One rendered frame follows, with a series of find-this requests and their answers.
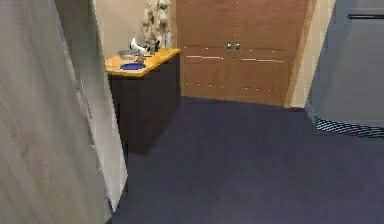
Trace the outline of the dark cabinet with yellow top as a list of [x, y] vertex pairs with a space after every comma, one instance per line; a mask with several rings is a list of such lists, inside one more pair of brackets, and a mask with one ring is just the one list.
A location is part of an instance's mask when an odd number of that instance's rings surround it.
[[148, 154], [180, 106], [180, 49], [162, 49], [146, 67], [122, 70], [117, 56], [106, 61], [123, 148]]

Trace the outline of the beige fluffy statue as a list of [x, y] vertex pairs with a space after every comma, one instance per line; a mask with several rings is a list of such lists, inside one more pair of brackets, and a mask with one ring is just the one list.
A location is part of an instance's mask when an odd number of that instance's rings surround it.
[[159, 41], [161, 48], [171, 48], [170, 11], [170, 0], [147, 0], [142, 21], [145, 44], [150, 44], [152, 41]]

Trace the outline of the brown wooden double door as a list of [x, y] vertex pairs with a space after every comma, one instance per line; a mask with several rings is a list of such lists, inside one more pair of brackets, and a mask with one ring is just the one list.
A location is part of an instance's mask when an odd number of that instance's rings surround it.
[[282, 106], [309, 2], [176, 0], [182, 94]]

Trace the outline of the pale wood tall cupboard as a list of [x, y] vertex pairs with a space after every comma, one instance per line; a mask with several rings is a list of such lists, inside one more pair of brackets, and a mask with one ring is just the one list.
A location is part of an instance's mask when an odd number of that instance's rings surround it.
[[126, 179], [95, 0], [0, 0], [0, 224], [112, 224]]

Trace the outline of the blue plate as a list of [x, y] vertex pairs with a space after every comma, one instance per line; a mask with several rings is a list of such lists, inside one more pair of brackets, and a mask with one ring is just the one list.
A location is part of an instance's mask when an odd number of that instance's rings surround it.
[[138, 62], [126, 63], [120, 66], [120, 69], [122, 70], [140, 70], [144, 68], [146, 68], [146, 65]]

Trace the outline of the grey metal bowl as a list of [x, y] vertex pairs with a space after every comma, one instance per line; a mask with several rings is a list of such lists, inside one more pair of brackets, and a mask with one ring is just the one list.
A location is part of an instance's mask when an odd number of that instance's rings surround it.
[[120, 50], [118, 55], [122, 60], [132, 60], [136, 57], [136, 54], [132, 50]]

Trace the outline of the grey fridge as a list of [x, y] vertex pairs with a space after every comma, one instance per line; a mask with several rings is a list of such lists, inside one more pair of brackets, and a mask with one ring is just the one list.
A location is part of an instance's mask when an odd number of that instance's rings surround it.
[[316, 129], [384, 138], [384, 0], [336, 0], [305, 109]]

